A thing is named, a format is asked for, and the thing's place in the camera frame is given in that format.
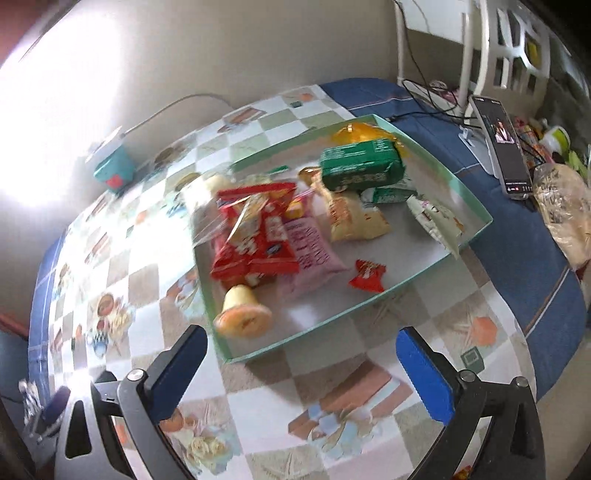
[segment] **blue gripper pad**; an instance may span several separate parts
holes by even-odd
[[[447,425],[454,413],[453,391],[405,330],[398,332],[396,354],[431,418]]]

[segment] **white cable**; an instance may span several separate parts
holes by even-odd
[[[216,100],[219,100],[220,102],[223,102],[226,104],[226,106],[230,109],[230,110],[235,110],[235,108],[230,105],[230,103],[224,98],[221,97],[219,95],[215,95],[214,93],[192,93],[191,95],[187,95],[184,96],[182,98],[179,98],[177,100],[175,100],[172,103],[169,103],[167,106],[165,106],[164,108],[161,108],[160,110],[158,110],[156,113],[154,113],[153,115],[149,116],[146,120],[144,120],[143,122],[138,123],[137,125],[135,125],[134,127],[131,127],[129,130],[125,131],[125,133],[123,134],[123,136],[126,136],[128,134],[130,134],[131,132],[133,132],[134,130],[138,129],[139,127],[142,127],[143,125],[147,124],[150,120],[152,120],[153,118],[155,118],[156,116],[160,115],[162,112],[164,112],[165,110],[168,110],[170,107],[176,105],[177,103],[180,103],[184,100],[187,100],[189,98],[198,98],[198,97],[206,97],[206,98],[213,98]]]

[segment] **red snack bag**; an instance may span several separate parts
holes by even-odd
[[[357,276],[349,282],[349,285],[372,293],[382,293],[382,275],[386,273],[386,266],[367,260],[356,260],[355,268]]]
[[[227,227],[213,241],[212,278],[227,280],[248,274],[277,275],[300,270],[281,221],[295,191],[295,183],[285,182],[218,192]]]

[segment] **green snack package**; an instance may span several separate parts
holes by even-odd
[[[322,182],[333,192],[392,185],[404,177],[404,164],[390,140],[327,148],[320,157]]]
[[[416,194],[412,190],[398,189],[392,185],[386,187],[374,187],[361,192],[361,201],[364,203],[402,203]]]

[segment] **small red candy wrapper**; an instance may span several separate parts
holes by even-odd
[[[367,260],[356,260],[357,276],[349,281],[349,285],[372,293],[382,293],[382,275],[386,273],[386,266]]]

